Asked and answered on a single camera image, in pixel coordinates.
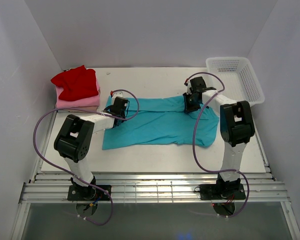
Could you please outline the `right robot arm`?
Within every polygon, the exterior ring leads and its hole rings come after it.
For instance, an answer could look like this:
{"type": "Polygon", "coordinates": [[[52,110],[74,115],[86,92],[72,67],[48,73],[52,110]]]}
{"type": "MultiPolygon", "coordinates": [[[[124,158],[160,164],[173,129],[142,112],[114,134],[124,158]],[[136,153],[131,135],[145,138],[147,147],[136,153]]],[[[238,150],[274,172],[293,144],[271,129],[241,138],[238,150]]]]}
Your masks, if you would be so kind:
{"type": "Polygon", "coordinates": [[[201,200],[244,200],[247,194],[241,183],[240,172],[244,150],[255,134],[250,104],[236,101],[208,87],[204,79],[195,77],[185,81],[184,111],[189,114],[211,108],[219,114],[219,130],[224,141],[222,166],[216,183],[199,185],[201,200]]]}

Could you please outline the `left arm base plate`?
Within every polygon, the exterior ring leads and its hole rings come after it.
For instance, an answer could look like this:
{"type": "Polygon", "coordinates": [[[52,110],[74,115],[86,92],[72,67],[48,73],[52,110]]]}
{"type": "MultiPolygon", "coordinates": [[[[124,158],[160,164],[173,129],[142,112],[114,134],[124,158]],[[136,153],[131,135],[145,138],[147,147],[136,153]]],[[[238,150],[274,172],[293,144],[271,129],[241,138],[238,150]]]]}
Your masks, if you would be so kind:
{"type": "Polygon", "coordinates": [[[102,190],[95,187],[83,187],[71,185],[68,189],[67,200],[68,201],[109,201],[110,197],[102,190]]]}

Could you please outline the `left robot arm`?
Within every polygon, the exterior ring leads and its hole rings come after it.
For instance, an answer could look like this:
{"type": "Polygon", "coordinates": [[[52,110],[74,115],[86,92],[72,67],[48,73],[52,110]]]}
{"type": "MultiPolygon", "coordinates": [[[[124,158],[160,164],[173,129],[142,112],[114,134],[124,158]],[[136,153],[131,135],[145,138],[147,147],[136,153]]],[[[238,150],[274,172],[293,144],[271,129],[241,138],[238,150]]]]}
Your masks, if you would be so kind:
{"type": "Polygon", "coordinates": [[[89,169],[87,154],[94,133],[112,129],[126,118],[130,101],[122,96],[113,97],[111,105],[101,114],[79,117],[69,114],[54,141],[54,149],[64,158],[74,174],[71,183],[76,193],[85,200],[96,195],[96,179],[89,169]]]}

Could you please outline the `teal t shirt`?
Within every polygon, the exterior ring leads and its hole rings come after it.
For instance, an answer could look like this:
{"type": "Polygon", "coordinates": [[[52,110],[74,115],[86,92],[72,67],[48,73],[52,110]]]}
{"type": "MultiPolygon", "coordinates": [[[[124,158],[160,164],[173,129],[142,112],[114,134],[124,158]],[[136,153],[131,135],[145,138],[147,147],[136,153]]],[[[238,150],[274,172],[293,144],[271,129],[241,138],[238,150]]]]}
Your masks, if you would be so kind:
{"type": "Polygon", "coordinates": [[[102,149],[132,145],[211,146],[217,136],[219,117],[211,108],[184,112],[184,98],[129,98],[128,121],[104,132],[102,149]]]}

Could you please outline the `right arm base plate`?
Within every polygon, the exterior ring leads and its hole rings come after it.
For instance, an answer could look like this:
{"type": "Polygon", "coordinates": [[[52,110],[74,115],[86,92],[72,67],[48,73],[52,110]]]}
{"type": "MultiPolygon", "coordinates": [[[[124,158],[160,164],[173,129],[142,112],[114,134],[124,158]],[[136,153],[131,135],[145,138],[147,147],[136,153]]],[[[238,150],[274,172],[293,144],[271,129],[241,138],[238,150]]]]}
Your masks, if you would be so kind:
{"type": "Polygon", "coordinates": [[[243,184],[231,187],[221,187],[217,184],[200,184],[194,188],[201,200],[245,200],[246,193],[243,184]]]}

